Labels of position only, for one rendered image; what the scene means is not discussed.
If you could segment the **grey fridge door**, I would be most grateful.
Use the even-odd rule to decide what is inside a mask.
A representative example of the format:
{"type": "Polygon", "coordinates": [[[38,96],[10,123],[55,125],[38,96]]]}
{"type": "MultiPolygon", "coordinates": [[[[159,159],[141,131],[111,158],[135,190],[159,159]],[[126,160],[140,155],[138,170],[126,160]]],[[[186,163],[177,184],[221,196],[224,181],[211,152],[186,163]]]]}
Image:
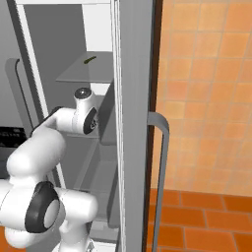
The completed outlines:
{"type": "MultiPolygon", "coordinates": [[[[18,107],[16,106],[5,71],[5,64],[9,58],[21,60],[21,54],[7,2],[6,0],[0,0],[0,126],[22,127],[23,121],[20,117],[18,107]]],[[[18,73],[30,110],[32,125],[36,126],[38,124],[38,118],[22,60],[18,64],[18,73]]]]}
{"type": "Polygon", "coordinates": [[[111,0],[120,206],[119,252],[145,252],[163,0],[111,0]]]}

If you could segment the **grey fridge shelf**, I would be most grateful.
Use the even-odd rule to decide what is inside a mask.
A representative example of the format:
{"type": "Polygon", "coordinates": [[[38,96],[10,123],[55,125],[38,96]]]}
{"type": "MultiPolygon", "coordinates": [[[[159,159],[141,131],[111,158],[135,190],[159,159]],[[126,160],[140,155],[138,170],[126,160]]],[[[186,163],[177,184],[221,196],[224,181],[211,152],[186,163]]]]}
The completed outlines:
{"type": "Polygon", "coordinates": [[[57,82],[111,83],[113,80],[113,54],[111,52],[87,51],[70,65],[57,82]],[[88,64],[84,61],[92,56],[96,59],[88,64]]]}

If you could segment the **grey fridge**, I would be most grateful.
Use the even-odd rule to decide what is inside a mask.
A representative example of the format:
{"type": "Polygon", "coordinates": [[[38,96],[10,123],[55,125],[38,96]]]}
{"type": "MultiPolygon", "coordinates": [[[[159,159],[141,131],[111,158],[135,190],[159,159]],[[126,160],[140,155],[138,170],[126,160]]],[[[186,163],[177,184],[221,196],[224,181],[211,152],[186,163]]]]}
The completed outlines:
{"type": "Polygon", "coordinates": [[[13,0],[11,6],[39,122],[59,107],[74,109],[77,89],[94,92],[96,127],[88,135],[62,134],[66,151],[56,173],[61,187],[97,199],[96,217],[87,224],[96,251],[119,252],[114,56],[111,83],[56,81],[87,51],[113,54],[111,0],[13,0]]]}

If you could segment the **black oven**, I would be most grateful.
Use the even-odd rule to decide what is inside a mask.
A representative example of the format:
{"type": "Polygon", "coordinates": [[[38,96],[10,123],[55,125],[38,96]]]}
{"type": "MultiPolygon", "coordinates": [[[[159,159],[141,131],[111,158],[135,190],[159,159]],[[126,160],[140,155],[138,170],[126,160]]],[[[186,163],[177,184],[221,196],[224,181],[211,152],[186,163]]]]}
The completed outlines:
{"type": "Polygon", "coordinates": [[[0,179],[9,177],[7,159],[11,153],[27,139],[20,127],[0,127],[0,179]]]}

